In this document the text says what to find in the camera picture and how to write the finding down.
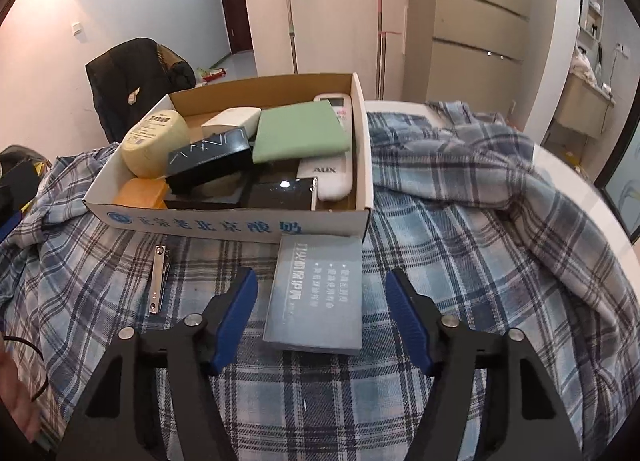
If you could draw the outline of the person's left hand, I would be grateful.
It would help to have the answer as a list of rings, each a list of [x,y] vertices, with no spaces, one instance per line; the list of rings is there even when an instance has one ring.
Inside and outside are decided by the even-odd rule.
[[[6,351],[4,341],[0,345],[0,394],[11,418],[32,443],[40,432],[40,412],[26,385],[18,378],[16,365]]]

